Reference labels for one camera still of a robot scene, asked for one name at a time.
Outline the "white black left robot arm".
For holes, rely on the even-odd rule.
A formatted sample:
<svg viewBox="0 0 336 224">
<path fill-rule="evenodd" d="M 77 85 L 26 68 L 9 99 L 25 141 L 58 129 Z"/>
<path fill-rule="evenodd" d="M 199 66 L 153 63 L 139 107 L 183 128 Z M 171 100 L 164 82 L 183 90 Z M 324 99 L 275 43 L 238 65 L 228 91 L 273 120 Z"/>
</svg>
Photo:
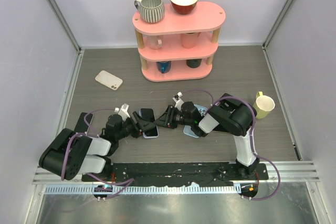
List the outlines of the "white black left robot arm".
<svg viewBox="0 0 336 224">
<path fill-rule="evenodd" d="M 133 112 L 133 117 L 109 116 L 106 126 L 97 136 L 64 128 L 42 153 L 39 167 L 62 180 L 90 173 L 105 182 L 112 174 L 108 157 L 118 149 L 119 141 L 128 136 L 138 138 L 154 128 L 153 122 L 145 120 L 137 112 Z"/>
</svg>

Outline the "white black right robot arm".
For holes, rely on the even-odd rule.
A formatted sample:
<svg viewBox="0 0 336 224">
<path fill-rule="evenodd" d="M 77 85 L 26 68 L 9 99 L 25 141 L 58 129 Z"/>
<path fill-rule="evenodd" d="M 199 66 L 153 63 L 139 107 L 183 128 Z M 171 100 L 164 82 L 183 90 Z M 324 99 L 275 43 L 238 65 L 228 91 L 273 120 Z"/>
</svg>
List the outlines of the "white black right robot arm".
<svg viewBox="0 0 336 224">
<path fill-rule="evenodd" d="M 187 126 L 198 137 L 222 129 L 234 137 L 237 152 L 234 176 L 239 175 L 242 179 L 254 176 L 260 161 L 252 140 L 257 111 L 246 101 L 228 93 L 205 110 L 192 101 L 184 102 L 181 96 L 174 96 L 175 105 L 169 105 L 154 124 L 169 129 Z"/>
</svg>

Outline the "beige phone case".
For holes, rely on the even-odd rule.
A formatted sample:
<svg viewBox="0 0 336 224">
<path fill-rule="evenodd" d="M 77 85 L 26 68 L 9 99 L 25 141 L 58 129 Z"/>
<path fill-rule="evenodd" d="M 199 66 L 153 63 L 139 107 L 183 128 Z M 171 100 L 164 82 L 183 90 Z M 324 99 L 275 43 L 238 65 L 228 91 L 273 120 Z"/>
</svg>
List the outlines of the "beige phone case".
<svg viewBox="0 0 336 224">
<path fill-rule="evenodd" d="M 111 90 L 118 90 L 119 87 L 123 84 L 122 79 L 105 70 L 100 71 L 95 77 L 95 80 L 105 87 L 110 88 Z"/>
</svg>

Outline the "lavender phone case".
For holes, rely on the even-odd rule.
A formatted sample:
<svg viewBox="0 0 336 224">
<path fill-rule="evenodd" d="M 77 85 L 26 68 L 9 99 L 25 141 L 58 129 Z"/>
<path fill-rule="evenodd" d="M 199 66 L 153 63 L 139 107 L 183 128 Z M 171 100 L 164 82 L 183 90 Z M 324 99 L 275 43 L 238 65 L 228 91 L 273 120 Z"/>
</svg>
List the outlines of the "lavender phone case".
<svg viewBox="0 0 336 224">
<path fill-rule="evenodd" d="M 139 115 L 148 122 L 154 122 L 155 121 L 155 115 L 153 109 L 149 108 L 141 108 L 139 110 Z M 159 136 L 158 127 L 148 130 L 144 132 L 143 137 L 144 138 L 157 138 Z"/>
</svg>

